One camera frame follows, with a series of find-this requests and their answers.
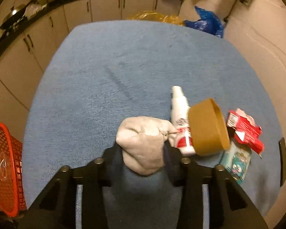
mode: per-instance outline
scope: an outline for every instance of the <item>table surface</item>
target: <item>table surface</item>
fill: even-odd
[[[263,159],[253,153],[241,186],[265,215],[280,190],[282,133],[256,73],[224,39],[144,21],[81,25],[54,55],[37,89],[24,137],[22,174],[28,207],[61,166],[83,166],[111,147],[124,118],[169,120],[174,85],[183,88],[190,106],[212,97],[224,116],[239,107],[262,127]],[[197,162],[213,167],[220,157],[200,157]],[[203,190],[208,228],[207,188]],[[110,229],[170,229],[177,223],[182,190],[172,187],[163,169],[141,177],[124,166],[103,196]]]

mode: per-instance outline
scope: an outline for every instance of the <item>kitchen cabinet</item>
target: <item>kitchen cabinet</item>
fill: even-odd
[[[64,7],[61,6],[51,11],[47,16],[51,24],[55,44],[59,47],[69,34]]]
[[[125,20],[145,10],[153,10],[154,0],[123,0],[122,19]]]
[[[24,33],[37,62],[45,71],[58,48],[49,18],[44,16],[26,29]]]
[[[78,25],[90,23],[91,8],[90,0],[78,0],[64,5],[65,16],[69,32]]]
[[[153,10],[164,15],[179,15],[181,3],[180,0],[155,0]]]
[[[0,80],[29,109],[43,71],[26,40],[21,34],[0,57]]]
[[[122,19],[122,0],[90,0],[92,21]]]
[[[21,142],[28,113],[28,109],[22,106],[0,82],[0,122],[4,123],[11,135]]]

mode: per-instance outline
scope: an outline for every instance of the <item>cabinet handle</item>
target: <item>cabinet handle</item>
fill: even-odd
[[[52,17],[50,16],[49,19],[50,19],[50,21],[51,21],[52,27],[54,27]]]
[[[28,44],[28,42],[27,42],[27,39],[26,38],[23,38],[23,41],[25,42],[25,44],[27,45],[27,47],[28,47],[28,51],[30,51],[31,49],[30,49],[30,46],[29,46],[29,44]]]
[[[32,48],[34,48],[34,44],[33,44],[33,41],[32,41],[32,39],[31,39],[31,36],[30,36],[29,34],[28,34],[27,36],[28,36],[29,40],[31,41],[31,46],[32,46]]]

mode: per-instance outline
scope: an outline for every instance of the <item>white spray bottle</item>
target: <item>white spray bottle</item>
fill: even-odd
[[[183,156],[195,155],[195,149],[192,145],[190,128],[188,125],[188,100],[184,96],[180,86],[172,87],[172,111],[171,122],[178,133],[175,139],[174,147],[178,148]]]

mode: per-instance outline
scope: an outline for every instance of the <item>yellow plastic bag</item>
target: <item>yellow plastic bag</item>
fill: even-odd
[[[156,21],[184,26],[183,20],[176,15],[164,15],[154,11],[144,11],[127,18],[128,20]]]

